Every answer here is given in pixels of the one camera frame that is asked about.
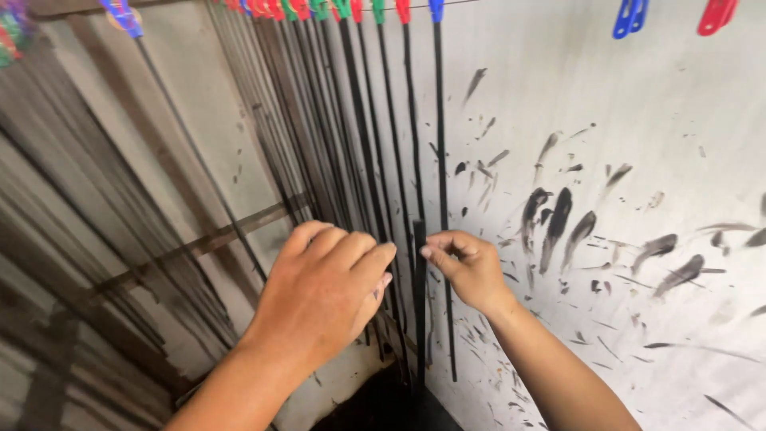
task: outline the horizontal wooden beam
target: horizontal wooden beam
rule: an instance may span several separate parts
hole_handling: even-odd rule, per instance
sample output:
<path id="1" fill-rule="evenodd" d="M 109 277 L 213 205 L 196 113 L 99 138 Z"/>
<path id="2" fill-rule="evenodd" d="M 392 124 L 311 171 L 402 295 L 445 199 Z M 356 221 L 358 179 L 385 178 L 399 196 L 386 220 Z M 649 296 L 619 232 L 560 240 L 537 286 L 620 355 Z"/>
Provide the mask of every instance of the horizontal wooden beam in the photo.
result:
<path id="1" fill-rule="evenodd" d="M 305 193 L 300 193 L 299 195 L 290 198 L 290 203 L 292 208 L 301 209 L 308 205 L 308 199 L 306 198 Z M 271 222 L 282 219 L 285 216 L 287 216 L 287 209 L 282 202 L 279 202 L 266 209 L 256 212 L 253 215 L 249 215 L 244 219 L 237 221 L 237 224 L 242 228 L 242 232 L 244 232 L 246 235 L 264 227 L 265 225 L 268 225 Z M 165 253 L 164 255 L 155 259 L 155 262 L 167 262 L 174 258 L 178 258 L 179 256 L 183 255 L 185 248 L 188 248 L 191 254 L 198 258 L 213 252 L 217 248 L 223 247 L 235 239 L 237 239 L 237 232 L 234 230 L 233 225 L 228 225 L 217 230 L 214 235 L 205 235 L 200 239 L 189 242 L 185 247 L 179 247 Z M 152 265 L 145 263 L 144 265 L 136 268 L 136 270 L 137 273 L 142 277 L 151 277 L 152 268 Z M 105 282 L 91 289 L 91 303 L 100 304 L 105 302 L 106 299 L 104 297 L 104 293 L 110 289 L 116 288 L 118 286 L 122 286 L 126 289 L 132 289 L 137 285 L 138 281 L 133 276 L 132 272 L 123 272 L 122 274 L 110 278 L 109 280 L 106 280 Z"/>
<path id="2" fill-rule="evenodd" d="M 134 8 L 161 5 L 186 0 L 129 0 Z M 50 20 L 69 14 L 102 12 L 99 0 L 29 0 L 29 11 L 36 19 Z"/>

